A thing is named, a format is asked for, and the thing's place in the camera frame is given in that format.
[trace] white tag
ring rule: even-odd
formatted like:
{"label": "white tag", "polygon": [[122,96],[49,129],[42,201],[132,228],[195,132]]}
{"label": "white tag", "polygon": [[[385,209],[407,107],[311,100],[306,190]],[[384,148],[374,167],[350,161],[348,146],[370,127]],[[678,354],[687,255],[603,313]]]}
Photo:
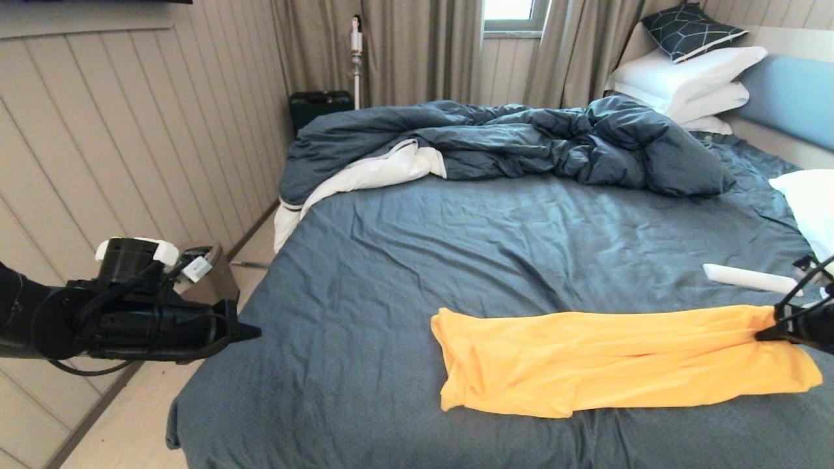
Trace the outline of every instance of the white tag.
{"label": "white tag", "polygon": [[212,268],[212,265],[201,255],[192,260],[188,267],[183,269],[183,274],[195,284],[202,279]]}

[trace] curtain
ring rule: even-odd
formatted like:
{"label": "curtain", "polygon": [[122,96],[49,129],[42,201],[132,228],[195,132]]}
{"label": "curtain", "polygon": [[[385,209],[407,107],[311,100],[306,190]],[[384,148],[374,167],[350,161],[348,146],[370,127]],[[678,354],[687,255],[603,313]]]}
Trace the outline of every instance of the curtain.
{"label": "curtain", "polygon": [[482,0],[367,0],[371,105],[480,94]]}
{"label": "curtain", "polygon": [[350,19],[362,17],[362,107],[480,95],[483,0],[274,0],[290,92],[353,90]]}
{"label": "curtain", "polygon": [[646,15],[680,0],[552,0],[525,104],[572,108],[601,98],[605,81]]}
{"label": "curtain", "polygon": [[360,13],[361,4],[360,0],[273,1],[279,55],[290,93],[354,89],[350,19]]}

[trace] wood panel wall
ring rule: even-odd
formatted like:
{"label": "wood panel wall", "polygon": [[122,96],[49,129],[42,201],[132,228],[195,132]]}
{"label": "wood panel wall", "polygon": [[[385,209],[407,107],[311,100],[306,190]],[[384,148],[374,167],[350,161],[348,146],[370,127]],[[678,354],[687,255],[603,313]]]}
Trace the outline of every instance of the wood panel wall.
{"label": "wood panel wall", "polygon": [[701,8],[732,25],[834,30],[832,0],[704,0]]}
{"label": "wood panel wall", "polygon": [[[94,277],[117,235],[229,249],[277,199],[291,130],[271,2],[170,8],[170,29],[0,40],[0,260],[31,279]],[[45,466],[115,379],[0,360],[0,466]]]}
{"label": "wood panel wall", "polygon": [[521,103],[538,47],[539,39],[485,39],[481,52],[480,104]]}

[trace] light blue headboard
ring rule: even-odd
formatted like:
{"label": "light blue headboard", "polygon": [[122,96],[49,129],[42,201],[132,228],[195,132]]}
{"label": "light blue headboard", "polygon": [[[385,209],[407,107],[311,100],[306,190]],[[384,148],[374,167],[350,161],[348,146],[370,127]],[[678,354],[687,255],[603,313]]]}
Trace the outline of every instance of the light blue headboard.
{"label": "light blue headboard", "polygon": [[750,101],[736,115],[824,149],[834,149],[834,63],[771,55],[741,82]]}

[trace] white remote control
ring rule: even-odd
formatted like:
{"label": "white remote control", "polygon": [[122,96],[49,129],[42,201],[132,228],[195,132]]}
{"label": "white remote control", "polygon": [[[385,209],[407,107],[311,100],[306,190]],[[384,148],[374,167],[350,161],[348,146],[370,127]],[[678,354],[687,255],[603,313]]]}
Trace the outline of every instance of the white remote control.
{"label": "white remote control", "polygon": [[[796,280],[782,275],[765,274],[755,270],[737,269],[726,265],[704,264],[706,278],[714,282],[745,286],[757,290],[775,291],[787,295],[796,286]],[[796,293],[802,296],[802,290]]]}

